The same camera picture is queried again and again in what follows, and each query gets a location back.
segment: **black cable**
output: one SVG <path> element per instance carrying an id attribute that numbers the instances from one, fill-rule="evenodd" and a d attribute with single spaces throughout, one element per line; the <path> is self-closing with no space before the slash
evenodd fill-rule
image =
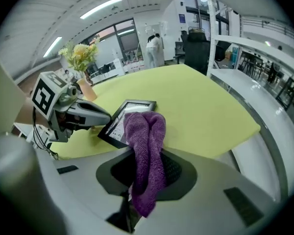
<path id="1" fill-rule="evenodd" d="M 35 141 L 36 145 L 38 146 L 38 148 L 40 148 L 40 149 L 42 149 L 42 150 L 45 150 L 45 151 L 49 152 L 49 153 L 50 153 L 50 154 L 51 154 L 56 160 L 58 160 L 58 159 L 59 159 L 59 155 L 58 155 L 58 153 L 56 153 L 56 152 L 50 150 L 50 149 L 45 145 L 45 143 L 43 142 L 43 139 L 41 138 L 41 136 L 40 136 L 40 134 L 39 134 L 39 132 L 38 132 L 38 129 L 37 129 L 37 126 L 36 126 L 36 109 L 35 109 L 35 107 L 33 107 L 33 127 L 34 127 L 34 141 Z M 41 144 L 45 147 L 45 149 L 41 148 L 41 147 L 37 144 L 37 142 L 36 142 L 36 140 L 35 140 L 35 131 L 36 131 L 37 136 L 39 137 L 39 140 L 40 140 Z"/>

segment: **towel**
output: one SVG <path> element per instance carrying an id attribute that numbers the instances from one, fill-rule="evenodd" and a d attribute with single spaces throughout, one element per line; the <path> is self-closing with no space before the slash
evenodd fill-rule
<path id="1" fill-rule="evenodd" d="M 132 202 L 137 212 L 148 217 L 156 205 L 157 192 L 166 187 L 160 153 L 166 133 L 166 120 L 156 112 L 127 113 L 124 132 L 136 159 Z"/>

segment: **fluorescent light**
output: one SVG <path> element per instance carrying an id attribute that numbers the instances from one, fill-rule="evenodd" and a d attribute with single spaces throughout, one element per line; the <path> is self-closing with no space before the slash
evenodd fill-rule
<path id="1" fill-rule="evenodd" d="M 129 30 L 123 31 L 123 32 L 119 33 L 118 36 L 126 34 L 128 32 L 132 32 L 132 31 L 134 31 L 134 29 L 129 29 Z"/>
<path id="2" fill-rule="evenodd" d="M 47 57 L 49 55 L 49 53 L 51 52 L 51 50 L 53 49 L 53 47 L 55 47 L 55 45 L 62 39 L 62 37 L 57 37 L 56 40 L 54 40 L 54 42 L 52 43 L 52 45 L 49 47 L 49 49 L 47 49 L 46 53 L 44 54 L 44 57 Z"/>
<path id="3" fill-rule="evenodd" d="M 99 10 L 103 9 L 104 7 L 107 7 L 107 6 L 109 6 L 109 5 L 112 5 L 112 4 L 114 4 L 114 3 L 116 3 L 116 2 L 120 2 L 120 1 L 122 1 L 122 0 L 110 0 L 110 1 L 108 1 L 108 2 L 105 2 L 105 3 L 103 3 L 103 4 L 99 5 L 99 6 L 97 6 L 96 8 L 93 8 L 92 10 L 88 11 L 87 13 L 85 13 L 85 14 L 84 14 L 83 16 L 81 16 L 80 18 L 81 18 L 81 19 L 85 19 L 85 18 L 89 17 L 90 15 L 92 15 L 93 13 L 95 13 L 96 11 L 99 11 Z"/>

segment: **green table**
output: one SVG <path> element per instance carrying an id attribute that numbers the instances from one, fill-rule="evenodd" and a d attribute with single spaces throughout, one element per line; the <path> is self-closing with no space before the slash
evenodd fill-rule
<path id="1" fill-rule="evenodd" d="M 186 65 L 172 65 L 116 77 L 93 87 L 95 104 L 111 115 L 126 99 L 157 101 L 166 118 L 164 146 L 213 158 L 259 132 L 243 106 L 208 77 Z M 97 137 L 101 127 L 73 133 L 53 143 L 63 159 L 116 150 Z"/>

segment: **pink vase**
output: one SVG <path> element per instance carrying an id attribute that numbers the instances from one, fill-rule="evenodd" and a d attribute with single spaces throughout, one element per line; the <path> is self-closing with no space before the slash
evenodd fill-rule
<path id="1" fill-rule="evenodd" d="M 88 101 L 94 101 L 97 98 L 96 93 L 93 91 L 92 87 L 86 82 L 85 78 L 79 79 L 77 82 L 82 90 L 84 96 Z"/>

